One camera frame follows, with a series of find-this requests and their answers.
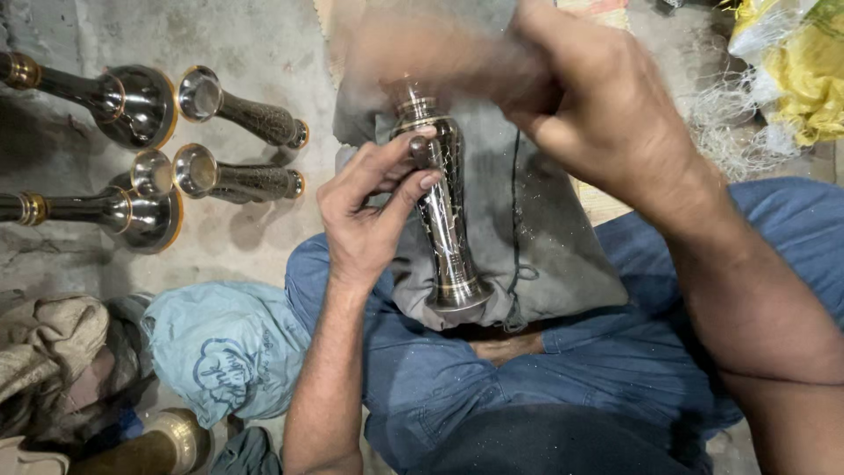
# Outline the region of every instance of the engraved metal vase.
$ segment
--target engraved metal vase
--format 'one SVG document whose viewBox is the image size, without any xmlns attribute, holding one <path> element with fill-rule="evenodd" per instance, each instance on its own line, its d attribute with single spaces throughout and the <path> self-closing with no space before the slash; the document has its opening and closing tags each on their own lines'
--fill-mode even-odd
<svg viewBox="0 0 844 475">
<path fill-rule="evenodd" d="M 492 286 L 475 270 L 463 219 L 463 136 L 451 116 L 437 107 L 414 82 L 403 80 L 390 86 L 398 123 L 391 138 L 432 125 L 431 140 L 411 141 L 411 155 L 419 168 L 435 168 L 442 178 L 416 203 L 434 257 L 435 285 L 425 300 L 440 314 L 462 313 L 486 304 Z"/>
<path fill-rule="evenodd" d="M 170 246 L 179 235 L 181 217 L 178 192 L 144 198 L 132 189 L 128 173 L 115 177 L 94 196 L 48 197 L 29 191 L 0 194 L 0 222 L 23 226 L 44 221 L 89 222 L 138 254 L 155 254 Z"/>
<path fill-rule="evenodd" d="M 238 205 L 295 199 L 305 192 L 305 179 L 296 170 L 274 163 L 230 165 L 217 161 L 199 144 L 185 145 L 176 152 L 171 179 L 189 198 L 213 196 Z"/>
<path fill-rule="evenodd" d="M 191 122 L 217 116 L 230 120 L 274 146 L 300 149 L 307 145 L 307 124 L 287 109 L 247 101 L 224 91 L 217 74 L 205 66 L 189 68 L 179 82 L 176 99 L 181 115 Z"/>
<path fill-rule="evenodd" d="M 0 52 L 0 80 L 86 107 L 103 134 L 128 149 L 160 148 L 176 127 L 173 84 L 146 66 L 107 68 L 86 79 L 41 66 L 19 52 Z"/>
</svg>

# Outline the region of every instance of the person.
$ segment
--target person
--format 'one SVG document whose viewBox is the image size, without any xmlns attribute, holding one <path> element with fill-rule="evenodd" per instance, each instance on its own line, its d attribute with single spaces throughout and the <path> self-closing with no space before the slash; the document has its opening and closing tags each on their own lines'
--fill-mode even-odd
<svg viewBox="0 0 844 475">
<path fill-rule="evenodd" d="M 514 22 L 565 96 L 551 115 L 505 113 L 637 211 L 596 229 L 630 304 L 498 346 L 401 315 L 385 269 L 438 172 L 391 177 L 413 134 L 365 145 L 317 192 L 325 234 L 288 262 L 313 339 L 284 471 L 362 473 L 362 399 L 366 438 L 400 473 L 708 472 L 706 440 L 742 416 L 763 472 L 841 473 L 844 190 L 727 186 L 632 36 L 539 3 Z M 382 208 L 365 205 L 385 189 Z"/>
</svg>

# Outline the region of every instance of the blue jeans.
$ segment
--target blue jeans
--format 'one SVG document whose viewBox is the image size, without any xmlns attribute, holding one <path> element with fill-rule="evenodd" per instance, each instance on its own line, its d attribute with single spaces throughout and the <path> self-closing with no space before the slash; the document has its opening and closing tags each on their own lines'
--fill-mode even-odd
<svg viewBox="0 0 844 475">
<path fill-rule="evenodd" d="M 844 189 L 775 178 L 730 192 L 841 326 Z M 392 277 L 381 276 L 366 304 L 362 397 L 371 412 L 365 436 L 391 467 L 414 466 L 463 419 L 506 404 L 581 404 L 639 418 L 666 429 L 670 450 L 741 419 L 691 329 L 662 237 L 636 213 L 595 231 L 630 303 L 546 320 L 545 354 L 498 369 L 467 342 L 404 316 L 390 298 Z M 286 292 L 310 333 L 327 273 L 324 235 L 301 244 L 287 264 Z"/>
</svg>

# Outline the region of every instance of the printed logo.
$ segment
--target printed logo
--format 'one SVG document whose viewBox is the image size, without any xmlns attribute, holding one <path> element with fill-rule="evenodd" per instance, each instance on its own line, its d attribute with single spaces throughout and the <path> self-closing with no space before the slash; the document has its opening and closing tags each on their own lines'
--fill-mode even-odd
<svg viewBox="0 0 844 475">
<path fill-rule="evenodd" d="M 257 353 L 249 355 L 230 338 L 208 338 L 193 366 L 193 380 L 211 393 L 211 399 L 234 412 L 246 402 L 247 386 L 255 375 Z"/>
</svg>

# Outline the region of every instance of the yellow bag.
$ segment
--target yellow bag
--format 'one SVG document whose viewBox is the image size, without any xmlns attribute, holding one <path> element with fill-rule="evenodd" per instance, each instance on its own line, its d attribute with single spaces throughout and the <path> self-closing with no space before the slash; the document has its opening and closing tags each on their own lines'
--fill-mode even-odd
<svg viewBox="0 0 844 475">
<path fill-rule="evenodd" d="M 776 81 L 781 94 L 768 121 L 788 123 L 797 144 L 812 145 L 844 138 L 844 0 L 818 0 L 789 23 L 789 14 L 793 18 L 806 8 L 800 3 L 743 0 L 736 10 L 730 52 L 757 67 L 760 62 Z M 777 29 L 784 25 L 792 29 L 780 34 Z M 765 35 L 774 41 L 761 41 L 758 52 L 743 47 L 748 37 Z"/>
</svg>

